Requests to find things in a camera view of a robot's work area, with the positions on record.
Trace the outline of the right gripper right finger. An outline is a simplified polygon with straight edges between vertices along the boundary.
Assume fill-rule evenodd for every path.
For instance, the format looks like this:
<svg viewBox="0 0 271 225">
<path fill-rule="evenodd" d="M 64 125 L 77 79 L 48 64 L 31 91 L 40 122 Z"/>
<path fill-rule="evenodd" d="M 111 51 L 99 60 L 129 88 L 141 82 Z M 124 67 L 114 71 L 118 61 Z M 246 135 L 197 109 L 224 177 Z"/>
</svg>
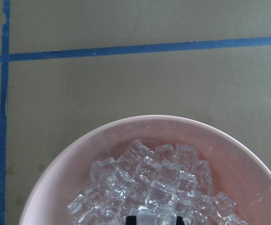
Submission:
<svg viewBox="0 0 271 225">
<path fill-rule="evenodd" d="M 176 217 L 176 225 L 183 225 L 183 218 L 181 216 Z"/>
</svg>

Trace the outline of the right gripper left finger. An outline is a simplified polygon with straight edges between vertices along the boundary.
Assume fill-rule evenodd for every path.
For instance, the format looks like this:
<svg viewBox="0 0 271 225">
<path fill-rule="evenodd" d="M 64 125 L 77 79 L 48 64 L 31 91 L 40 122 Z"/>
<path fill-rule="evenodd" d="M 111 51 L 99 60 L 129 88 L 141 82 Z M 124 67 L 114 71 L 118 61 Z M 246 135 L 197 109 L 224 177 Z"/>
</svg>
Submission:
<svg viewBox="0 0 271 225">
<path fill-rule="evenodd" d="M 125 225 L 137 225 L 136 216 L 127 216 Z"/>
</svg>

